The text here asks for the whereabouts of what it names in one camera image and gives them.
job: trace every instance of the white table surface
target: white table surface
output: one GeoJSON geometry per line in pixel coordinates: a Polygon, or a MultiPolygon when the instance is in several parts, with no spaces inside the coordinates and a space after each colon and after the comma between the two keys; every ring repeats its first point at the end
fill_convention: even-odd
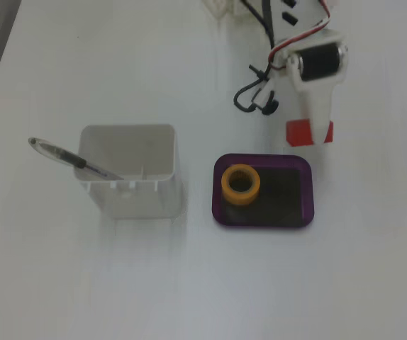
{"type": "Polygon", "coordinates": [[[215,161],[271,151],[273,118],[232,104],[262,29],[198,0],[23,0],[0,65],[0,339],[407,339],[407,1],[342,0],[332,27],[350,67],[308,159],[313,224],[229,232],[215,161]],[[132,123],[177,129],[173,224],[106,220],[27,144],[132,123]]]}

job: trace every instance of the red block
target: red block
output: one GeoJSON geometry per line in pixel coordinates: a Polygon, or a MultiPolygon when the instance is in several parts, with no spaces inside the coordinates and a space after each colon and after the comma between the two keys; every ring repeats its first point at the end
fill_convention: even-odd
{"type": "MultiPolygon", "coordinates": [[[[313,145],[311,124],[309,119],[291,120],[286,124],[287,142],[292,147],[303,147],[313,145]]],[[[325,143],[333,141],[333,122],[330,122],[328,134],[326,135],[325,143]]]]}

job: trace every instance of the tape roll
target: tape roll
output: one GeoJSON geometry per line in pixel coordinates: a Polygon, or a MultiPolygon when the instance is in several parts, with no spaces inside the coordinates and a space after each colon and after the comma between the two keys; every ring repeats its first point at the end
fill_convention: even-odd
{"type": "Polygon", "coordinates": [[[260,177],[251,166],[237,164],[225,170],[221,186],[226,201],[233,205],[249,205],[259,195],[260,177]]]}

